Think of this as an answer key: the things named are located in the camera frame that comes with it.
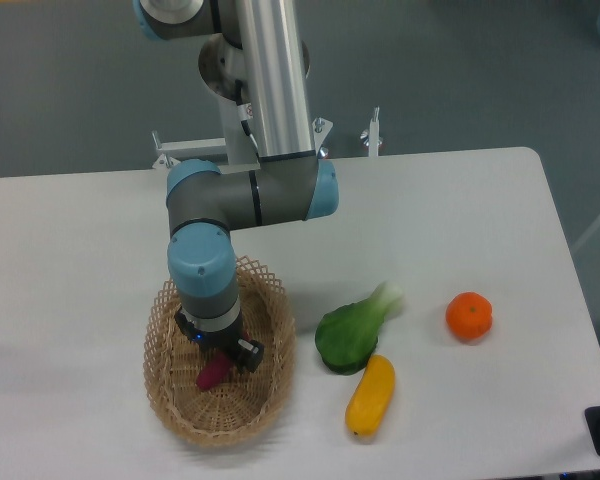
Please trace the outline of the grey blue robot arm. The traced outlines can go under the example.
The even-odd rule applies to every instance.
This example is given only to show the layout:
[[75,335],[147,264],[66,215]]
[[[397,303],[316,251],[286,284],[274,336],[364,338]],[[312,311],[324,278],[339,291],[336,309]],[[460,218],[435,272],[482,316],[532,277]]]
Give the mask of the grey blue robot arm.
[[243,332],[232,232],[328,216],[339,202],[335,168],[314,141],[296,8],[291,1],[137,1],[134,12],[150,37],[206,36],[200,72],[240,113],[237,156],[255,168],[224,173],[191,159],[168,174],[167,264],[181,332],[252,372],[264,348]]

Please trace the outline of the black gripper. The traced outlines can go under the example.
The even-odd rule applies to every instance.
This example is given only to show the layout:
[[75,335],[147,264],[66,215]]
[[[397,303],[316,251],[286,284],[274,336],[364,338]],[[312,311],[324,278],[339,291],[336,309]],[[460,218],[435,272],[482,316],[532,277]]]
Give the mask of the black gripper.
[[198,329],[188,320],[182,309],[174,314],[174,320],[187,340],[197,344],[203,352],[211,349],[224,352],[232,359],[239,373],[245,371],[254,373],[262,362],[263,345],[256,340],[243,338],[244,328],[241,319],[215,332]]

